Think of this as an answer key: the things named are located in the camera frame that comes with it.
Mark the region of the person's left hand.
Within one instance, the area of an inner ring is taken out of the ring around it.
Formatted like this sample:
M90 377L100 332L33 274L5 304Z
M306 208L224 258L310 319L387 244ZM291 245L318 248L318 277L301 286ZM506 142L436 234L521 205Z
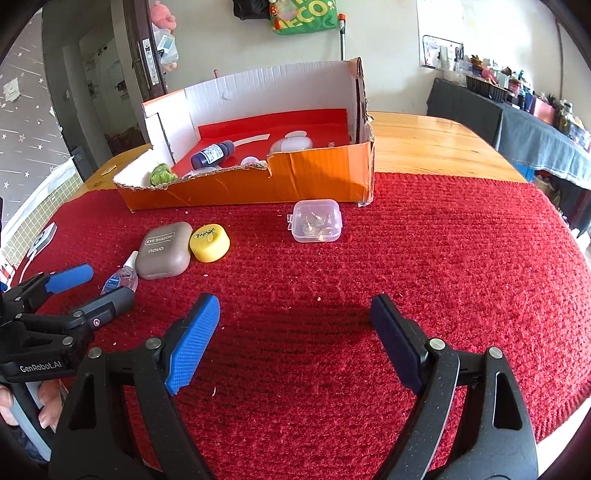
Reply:
M62 382L60 380L42 382L38 395L42 404L38 416L40 426L44 429L50 427L55 431L63 409ZM1 416L5 423L11 427L17 427L18 422L10 411L13 407L14 398L5 386L1 386L0 403Z

